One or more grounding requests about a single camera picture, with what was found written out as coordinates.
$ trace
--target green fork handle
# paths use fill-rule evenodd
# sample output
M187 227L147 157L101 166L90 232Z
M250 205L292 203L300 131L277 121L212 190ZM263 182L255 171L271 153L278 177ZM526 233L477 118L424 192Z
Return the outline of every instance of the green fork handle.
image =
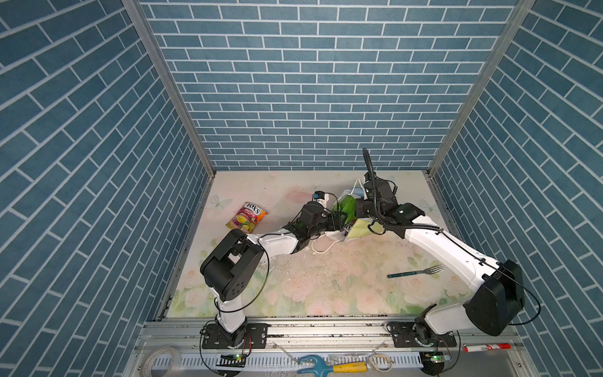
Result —
M391 279L392 277L401 277L401 276L411 276L411 275L416 275L421 271L409 271L409 272L400 272L397 274L389 274L387 277L389 279Z

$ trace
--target tape roll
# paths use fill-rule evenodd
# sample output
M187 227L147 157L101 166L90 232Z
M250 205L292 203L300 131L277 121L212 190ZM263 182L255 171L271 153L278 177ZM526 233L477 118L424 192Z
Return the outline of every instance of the tape roll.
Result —
M147 358L145 358L145 361L140 366L140 376L151 377L151 369L153 368L155 360L164 353L169 353L172 356L172 362L163 377L177 377L180 367L182 366L182 355L175 348L167 346L157 348L147 355Z

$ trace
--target white cable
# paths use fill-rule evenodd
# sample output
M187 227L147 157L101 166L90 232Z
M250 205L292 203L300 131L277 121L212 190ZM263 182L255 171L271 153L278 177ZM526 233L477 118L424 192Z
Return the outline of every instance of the white cable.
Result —
M331 246L329 246L329 247L327 248L327 250L325 250L325 251L323 251L323 252L319 252L319 251L317 251L317 250L314 248L314 242L318 241L318 239L319 239L320 237L324 236L324 235L326 235L326 234L320 235L320 236L319 236L317 239L313 239L313 240L312 240L312 243L310 244L310 247L312 248L312 251L313 251L313 252L315 252L316 254L325 254L326 252L328 252L328 251L329 251L329 249L330 249L330 248L331 248L333 245L335 245L336 243L340 242L340 240L336 240L336 241L334 241L334 242L331 244Z

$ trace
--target brick wallpaper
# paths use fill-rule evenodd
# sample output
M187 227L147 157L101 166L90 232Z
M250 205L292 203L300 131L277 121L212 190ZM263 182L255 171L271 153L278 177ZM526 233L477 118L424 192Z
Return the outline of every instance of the brick wallpaper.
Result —
M0 376L112 376L207 180L120 0L0 2Z
M425 169L516 0L143 0L218 169Z
M537 0L437 172L464 239L543 301L516 327L542 376L603 375L602 19Z

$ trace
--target candy bag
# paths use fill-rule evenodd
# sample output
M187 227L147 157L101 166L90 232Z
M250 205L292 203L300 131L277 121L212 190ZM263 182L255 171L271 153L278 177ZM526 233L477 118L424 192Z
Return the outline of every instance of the candy bag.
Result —
M266 215L266 211L260 207L246 202L226 226L231 229L241 229L243 233L251 233Z

